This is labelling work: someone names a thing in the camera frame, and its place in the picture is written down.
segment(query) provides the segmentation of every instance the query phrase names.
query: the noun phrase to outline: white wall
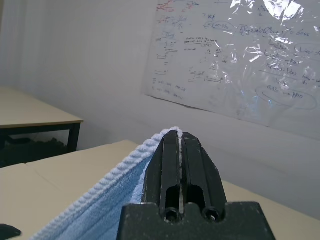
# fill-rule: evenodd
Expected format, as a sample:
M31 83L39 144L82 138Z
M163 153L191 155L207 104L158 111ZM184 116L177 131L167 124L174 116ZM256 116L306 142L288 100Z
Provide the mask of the white wall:
M224 180L320 219L318 141L141 94L156 5L28 0L17 87L82 117L80 149L179 126Z
M0 32L0 85L14 86L20 79L27 1L6 0Z

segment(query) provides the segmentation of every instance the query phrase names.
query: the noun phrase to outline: whiteboard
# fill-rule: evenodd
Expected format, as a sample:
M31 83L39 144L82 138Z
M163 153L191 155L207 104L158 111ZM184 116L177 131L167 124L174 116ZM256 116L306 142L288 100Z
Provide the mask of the whiteboard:
M146 95L320 139L317 0L158 0Z

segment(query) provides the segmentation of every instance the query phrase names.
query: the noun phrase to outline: black metal frame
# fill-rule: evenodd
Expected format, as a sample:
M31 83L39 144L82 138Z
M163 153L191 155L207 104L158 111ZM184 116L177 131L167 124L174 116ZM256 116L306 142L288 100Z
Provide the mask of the black metal frame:
M77 151L80 125L81 123L68 123L43 126L0 128L0 149L2 149L2 147L4 147L5 145L5 136L69 130L67 148L68 153L72 153Z

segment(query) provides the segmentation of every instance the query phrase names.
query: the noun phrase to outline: diagram on whiteboard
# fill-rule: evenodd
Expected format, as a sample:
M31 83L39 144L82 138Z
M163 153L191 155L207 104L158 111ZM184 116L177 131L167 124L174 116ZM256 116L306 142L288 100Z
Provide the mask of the diagram on whiteboard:
M158 0L146 95L320 140L316 0Z

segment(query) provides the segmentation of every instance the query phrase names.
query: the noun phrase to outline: black table leg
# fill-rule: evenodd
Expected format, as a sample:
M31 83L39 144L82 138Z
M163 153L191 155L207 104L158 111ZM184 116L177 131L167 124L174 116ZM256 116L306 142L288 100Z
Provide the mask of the black table leg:
M0 150L5 148L6 138L0 135Z
M79 132L80 132L80 123L73 124L69 132L69 139L68 139L68 146L67 146L68 153L77 151Z

